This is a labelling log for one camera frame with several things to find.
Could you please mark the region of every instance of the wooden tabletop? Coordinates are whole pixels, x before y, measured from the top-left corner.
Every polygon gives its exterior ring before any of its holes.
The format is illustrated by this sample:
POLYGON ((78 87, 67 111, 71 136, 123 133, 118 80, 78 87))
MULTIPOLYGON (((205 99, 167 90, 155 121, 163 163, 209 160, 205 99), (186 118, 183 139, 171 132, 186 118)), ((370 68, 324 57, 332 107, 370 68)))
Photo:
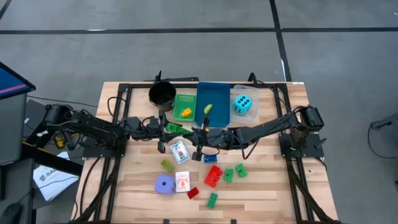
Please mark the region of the wooden tabletop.
MULTIPOLYGON (((117 95, 118 85, 118 82, 104 83, 97 117, 111 121, 112 117, 108 113, 106 102, 109 97, 117 95)), ((303 83, 287 83, 287 86, 292 108, 299 105, 308 105, 307 93, 303 83)), ((129 116, 144 119, 151 115, 158 115, 158 109, 152 106, 148 100, 148 91, 147 88, 133 89, 129 116)), ((177 94, 196 95, 196 91, 196 88, 178 88, 177 94)), ((260 88, 259 97, 256 122, 244 124, 245 126, 255 126, 277 118, 273 93, 269 89, 260 88)), ((167 112, 166 114, 167 118, 173 121, 172 113, 167 112)), ((187 129, 195 125, 194 123, 182 124, 187 129)), ((229 126, 242 125, 231 123, 229 126)), ((169 144, 177 141, 184 143, 190 155, 196 150, 191 142, 183 138, 174 139, 169 144)), ((203 148, 203 152, 212 154, 215 153, 215 149, 203 148)), ((85 161, 76 196, 78 204, 80 204, 84 179, 94 161, 94 158, 85 161)), ((98 192, 103 161, 104 159, 101 159, 95 165, 89 176, 83 210, 98 192)), ((244 164, 248 176, 239 178, 235 172, 233 183, 228 184, 221 178, 216 188, 213 188, 203 182, 211 164, 205 164, 203 160, 202 162, 189 160, 178 165, 169 147, 166 146, 165 154, 158 152, 156 139, 148 142, 131 139, 127 144, 126 155, 121 160, 111 222, 161 223, 164 218, 167 218, 171 223, 229 223, 231 219, 237 219, 238 223, 295 223, 286 163, 280 154, 277 135, 273 134, 262 138, 251 156, 245 161, 239 150, 221 150, 216 165, 223 170, 234 169, 241 162, 244 164), (174 173, 166 172, 161 166, 160 163, 164 159, 168 159, 174 164, 175 172, 190 172, 191 188, 197 187, 200 191, 195 198, 190 200, 186 193, 176 193, 169 196, 157 194, 154 191, 155 179, 158 175, 174 176, 174 173), (218 194, 214 209, 206 207, 212 192, 218 194)), ((333 219, 337 219, 325 167, 313 158, 304 158, 303 163, 310 193, 326 214, 333 219)), ((306 218, 301 194, 299 194, 299 197, 303 218, 306 218)), ((105 217, 107 202, 108 194, 105 195, 103 200, 102 219, 105 217)))

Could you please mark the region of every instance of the purple block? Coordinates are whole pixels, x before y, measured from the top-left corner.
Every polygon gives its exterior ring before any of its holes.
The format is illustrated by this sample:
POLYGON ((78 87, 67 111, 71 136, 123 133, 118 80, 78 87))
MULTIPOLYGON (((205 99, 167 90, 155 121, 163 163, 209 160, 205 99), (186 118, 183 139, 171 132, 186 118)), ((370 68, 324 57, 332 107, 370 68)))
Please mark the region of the purple block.
POLYGON ((155 191, 160 194, 172 195, 175 188, 175 179, 167 175, 159 175, 155 182, 155 191))

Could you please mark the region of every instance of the cyan die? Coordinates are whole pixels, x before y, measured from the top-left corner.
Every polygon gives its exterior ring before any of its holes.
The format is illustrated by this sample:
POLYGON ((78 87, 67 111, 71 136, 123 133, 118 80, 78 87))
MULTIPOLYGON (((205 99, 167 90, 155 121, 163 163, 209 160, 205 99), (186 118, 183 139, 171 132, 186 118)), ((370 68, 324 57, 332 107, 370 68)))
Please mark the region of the cyan die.
POLYGON ((234 100, 232 107, 235 110, 235 112, 237 112, 237 114, 245 115, 249 111, 252 104, 253 103, 250 97, 248 97, 247 95, 239 95, 234 100))

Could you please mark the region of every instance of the monitor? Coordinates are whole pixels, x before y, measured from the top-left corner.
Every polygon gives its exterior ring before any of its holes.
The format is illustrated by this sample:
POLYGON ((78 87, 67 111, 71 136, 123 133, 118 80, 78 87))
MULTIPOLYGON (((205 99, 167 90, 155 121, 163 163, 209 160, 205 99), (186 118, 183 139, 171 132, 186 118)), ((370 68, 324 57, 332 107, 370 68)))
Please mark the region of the monitor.
POLYGON ((0 100, 36 90, 36 86, 0 62, 0 100))

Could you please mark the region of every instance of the red lego brick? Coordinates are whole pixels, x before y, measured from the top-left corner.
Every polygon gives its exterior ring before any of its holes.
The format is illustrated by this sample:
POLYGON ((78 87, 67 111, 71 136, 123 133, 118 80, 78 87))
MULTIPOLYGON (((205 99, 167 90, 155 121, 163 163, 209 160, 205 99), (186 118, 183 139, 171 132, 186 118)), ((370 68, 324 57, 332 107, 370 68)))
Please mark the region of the red lego brick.
POLYGON ((220 180, 220 176, 223 174, 223 171, 218 167, 213 165, 207 174, 205 179, 205 184, 210 185, 212 187, 216 187, 217 181, 220 180))
POLYGON ((196 187, 194 187, 192 190, 187 192, 189 199, 192 199, 197 194, 199 194, 199 190, 196 187))

